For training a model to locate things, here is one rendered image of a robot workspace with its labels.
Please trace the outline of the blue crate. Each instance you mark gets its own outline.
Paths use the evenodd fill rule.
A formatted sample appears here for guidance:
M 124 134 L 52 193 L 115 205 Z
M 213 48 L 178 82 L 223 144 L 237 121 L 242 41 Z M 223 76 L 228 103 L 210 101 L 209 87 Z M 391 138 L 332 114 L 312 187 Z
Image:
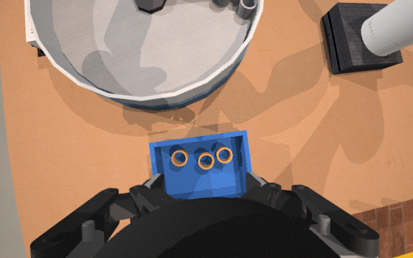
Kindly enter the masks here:
M 252 172 L 246 130 L 203 135 L 192 138 L 149 143 L 153 176 L 164 173 L 164 192 L 175 199 L 209 197 L 240 198 L 246 193 L 245 174 Z M 232 160 L 221 163 L 216 157 L 219 147 L 232 152 Z M 183 166 L 175 166 L 171 157 L 178 149 L 189 154 Z M 199 156 L 211 153 L 214 165 L 210 169 L 199 166 Z

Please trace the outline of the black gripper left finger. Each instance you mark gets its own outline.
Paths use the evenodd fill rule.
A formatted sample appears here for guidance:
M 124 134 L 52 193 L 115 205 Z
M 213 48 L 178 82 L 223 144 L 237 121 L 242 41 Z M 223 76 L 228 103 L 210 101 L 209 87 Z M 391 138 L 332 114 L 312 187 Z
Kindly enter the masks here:
M 149 190 L 150 189 L 150 190 Z M 119 193 L 100 191 L 30 244 L 31 258 L 93 258 L 109 240 L 120 220 L 130 222 L 183 199 L 164 192 L 164 174 Z

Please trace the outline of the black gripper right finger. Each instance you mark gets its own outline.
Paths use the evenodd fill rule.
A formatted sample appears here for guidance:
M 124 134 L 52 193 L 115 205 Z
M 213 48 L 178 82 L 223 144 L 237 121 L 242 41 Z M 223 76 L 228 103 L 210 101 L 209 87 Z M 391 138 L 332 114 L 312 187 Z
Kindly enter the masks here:
M 282 190 L 254 172 L 246 172 L 246 193 L 240 198 L 271 206 L 292 216 L 320 237 L 341 258 L 378 258 L 379 234 L 304 185 Z

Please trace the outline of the bronze bushing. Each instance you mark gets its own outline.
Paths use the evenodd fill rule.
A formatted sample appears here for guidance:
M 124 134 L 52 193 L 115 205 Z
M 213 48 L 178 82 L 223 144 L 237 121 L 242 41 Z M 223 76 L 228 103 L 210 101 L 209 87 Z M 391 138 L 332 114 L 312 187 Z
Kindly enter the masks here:
M 184 161 L 184 162 L 178 162 L 177 160 L 176 160 L 176 153 L 178 153 L 178 152 L 181 152 L 181 153 L 183 153 L 185 156 L 186 156 L 186 160 Z M 187 153 L 187 151 L 185 151 L 184 149 L 178 149 L 177 151 L 175 151 L 173 154 L 172 154 L 172 157 L 171 157 L 171 160 L 172 160 L 172 162 L 173 162 L 173 164 L 175 165 L 175 166 L 183 166 L 186 162 L 187 162 L 187 160 L 188 160 L 188 157 L 189 157 L 189 154 Z
M 219 152 L 220 152 L 221 150 L 223 150 L 223 149 L 227 149 L 227 150 L 229 151 L 229 155 L 228 155 L 228 157 L 225 158 L 225 159 L 220 159 L 220 158 L 219 158 Z M 217 157 L 217 159 L 218 159 L 221 163 L 228 163 L 228 162 L 230 162 L 231 159 L 232 159 L 232 152 L 231 152 L 231 150 L 228 149 L 227 147 L 221 146 L 221 147 L 219 147 L 219 148 L 217 149 L 217 151 L 216 151 L 216 157 Z
M 210 157 L 212 158 L 211 163 L 208 164 L 208 165 L 202 164 L 201 161 L 200 161 L 200 159 L 201 159 L 202 156 L 210 156 Z M 210 169 L 210 168 L 214 165 L 214 158 L 213 158 L 213 156 L 212 156 L 211 153 L 203 152 L 203 153 L 200 154 L 198 162 L 199 162 L 199 166 L 200 166 L 201 168 L 203 168 L 203 169 Z

